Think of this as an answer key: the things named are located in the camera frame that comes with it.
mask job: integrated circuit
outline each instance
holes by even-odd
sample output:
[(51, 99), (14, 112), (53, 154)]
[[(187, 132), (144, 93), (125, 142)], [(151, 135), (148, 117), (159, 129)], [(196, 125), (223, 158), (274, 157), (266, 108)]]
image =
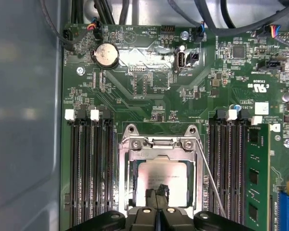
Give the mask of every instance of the integrated circuit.
[(238, 45), (233, 46), (232, 56), (234, 59), (244, 59), (245, 58), (245, 46)]

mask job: chip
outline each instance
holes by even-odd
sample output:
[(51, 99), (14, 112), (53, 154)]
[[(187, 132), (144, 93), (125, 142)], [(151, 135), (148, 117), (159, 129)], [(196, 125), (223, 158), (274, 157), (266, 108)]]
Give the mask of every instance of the chip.
[(219, 87), (220, 86), (220, 80), (219, 79), (212, 79), (211, 85), (212, 85), (212, 87)]
[(255, 171), (254, 169), (250, 169), (249, 177), (250, 177), (250, 182), (253, 184), (258, 184), (258, 175), (259, 173)]
[(233, 58), (244, 59), (245, 58), (245, 47), (244, 46), (233, 46)]
[(250, 129), (250, 142), (259, 143), (259, 130)]
[(258, 209), (251, 204), (249, 204), (249, 215), (254, 221), (258, 221)]
[(211, 90), (211, 95), (216, 96), (219, 95), (220, 91), (219, 90)]

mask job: green circuit board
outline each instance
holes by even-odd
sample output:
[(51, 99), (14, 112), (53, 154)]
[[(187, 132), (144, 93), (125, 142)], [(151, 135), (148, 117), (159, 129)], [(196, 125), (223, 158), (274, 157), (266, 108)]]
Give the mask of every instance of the green circuit board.
[[(66, 30), (76, 37), (86, 26), (67, 25)], [(182, 39), (182, 32), (188, 33), (188, 39)], [(224, 38), (206, 31), (199, 39), (194, 27), (103, 25), (102, 37), (98, 40), (90, 31), (74, 45), (73, 51), (64, 51), (60, 230), (101, 212), (118, 210), (118, 144), (127, 125), (134, 124), (140, 134), (159, 136), (183, 135), (193, 124), (198, 128), (206, 156), (216, 150), (221, 153), (220, 145), (225, 143), (236, 148), (223, 148), (223, 155), (231, 153), (231, 156), (240, 150), (249, 160), (244, 166), (246, 171), (237, 170), (242, 174), (241, 179), (232, 179), (230, 173), (228, 176), (244, 190), (240, 192), (240, 199), (233, 192), (243, 218), (237, 218), (235, 211), (229, 209), (227, 217), (257, 231), (278, 231), (277, 191), (289, 181), (289, 148), (284, 145), (285, 139), (289, 139), (289, 103), (283, 100), (289, 92), (289, 47), (271, 37), (258, 37), (253, 31)], [(281, 37), (289, 39), (289, 33)], [(111, 70), (101, 68), (92, 60), (92, 50), (105, 42), (114, 44), (119, 52), (119, 63)], [(176, 69), (175, 54), (182, 45), (186, 59), (191, 59), (191, 54), (197, 57), (184, 68)], [(280, 66), (268, 66), (266, 61), (278, 62)], [(224, 127), (216, 125), (213, 120), (216, 120), (217, 110), (227, 113), (237, 108), (235, 105), (244, 111), (244, 126), (237, 124), (230, 130), (226, 120), (221, 122)], [(75, 118), (90, 118), (90, 111), (96, 108), (105, 110), (101, 116), (109, 117), (112, 130), (73, 127), (65, 119), (67, 109), (74, 110)], [(262, 116), (259, 125), (250, 124), (253, 116)], [(248, 140), (250, 131), (255, 128), (260, 128), (257, 147)], [(246, 143), (235, 140), (234, 132), (238, 136), (245, 132)], [(215, 136), (219, 136), (219, 141), (214, 141)], [(101, 152), (92, 145), (99, 139), (105, 139), (103, 145), (111, 144), (107, 156), (92, 154)], [(256, 152), (263, 154), (261, 164), (253, 162), (253, 155), (258, 155)], [(214, 169), (213, 160), (209, 162)], [(240, 165), (244, 162), (239, 158), (237, 161)], [(229, 171), (232, 171), (231, 166), (235, 163), (229, 164)], [(252, 185), (248, 176), (250, 169), (257, 172), (257, 180), (263, 187)], [(216, 177), (219, 171), (221, 169), (214, 171)], [(97, 179), (96, 174), (104, 177)], [(203, 178), (203, 210), (220, 213), (210, 198), (206, 171)], [(90, 197), (84, 190), (94, 196)], [(102, 195), (111, 191), (108, 200), (106, 196), (97, 196), (98, 190)], [(231, 196), (221, 191), (225, 193), (223, 203), (235, 208)], [(255, 192), (257, 198), (251, 202), (250, 197)]]

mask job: usb port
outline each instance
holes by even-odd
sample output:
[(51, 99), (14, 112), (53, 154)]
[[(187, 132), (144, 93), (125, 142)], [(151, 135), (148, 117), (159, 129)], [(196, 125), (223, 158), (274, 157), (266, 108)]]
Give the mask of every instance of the usb port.
[(184, 68), (186, 66), (185, 53), (182, 51), (178, 52), (177, 59), (178, 59), (178, 68)]

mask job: black connector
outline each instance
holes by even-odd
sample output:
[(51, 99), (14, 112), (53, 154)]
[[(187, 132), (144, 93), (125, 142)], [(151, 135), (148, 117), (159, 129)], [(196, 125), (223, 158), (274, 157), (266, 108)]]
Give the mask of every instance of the black connector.
[(262, 61), (257, 64), (258, 70), (263, 71), (284, 71), (285, 65), (280, 60), (271, 59), (269, 61)]
[(96, 21), (96, 28), (93, 29), (93, 35), (96, 40), (103, 39), (102, 25), (99, 21)]
[(204, 37), (204, 24), (199, 27), (196, 27), (194, 34), (194, 42), (201, 42)]
[[(63, 37), (67, 40), (70, 40), (72, 41), (73, 40), (73, 33), (72, 31), (70, 31), (69, 29), (64, 29), (63, 30)], [(70, 44), (63, 44), (62, 45), (63, 48), (65, 48), (67, 51), (74, 51), (74, 47), (73, 45), (70, 45)]]

